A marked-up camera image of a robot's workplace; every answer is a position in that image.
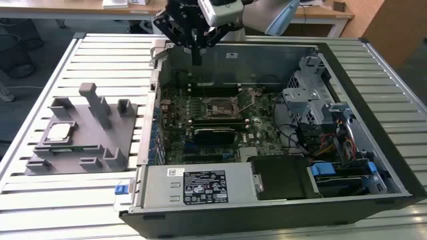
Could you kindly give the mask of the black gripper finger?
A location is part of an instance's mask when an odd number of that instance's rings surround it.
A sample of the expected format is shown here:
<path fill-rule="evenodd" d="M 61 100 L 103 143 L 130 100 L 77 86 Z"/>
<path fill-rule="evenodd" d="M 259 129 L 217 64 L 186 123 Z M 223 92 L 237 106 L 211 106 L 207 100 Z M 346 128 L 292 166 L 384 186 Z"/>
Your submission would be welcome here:
<path fill-rule="evenodd" d="M 154 20 L 154 25 L 175 43 L 177 46 L 185 47 L 191 54 L 191 63 L 198 65 L 198 46 L 194 38 L 194 27 L 181 27 L 173 17 L 165 10 Z"/>
<path fill-rule="evenodd" d="M 202 65 L 202 50 L 213 48 L 229 32 L 233 32 L 235 23 L 230 22 L 210 30 L 210 26 L 205 24 L 197 29 L 197 65 Z"/>

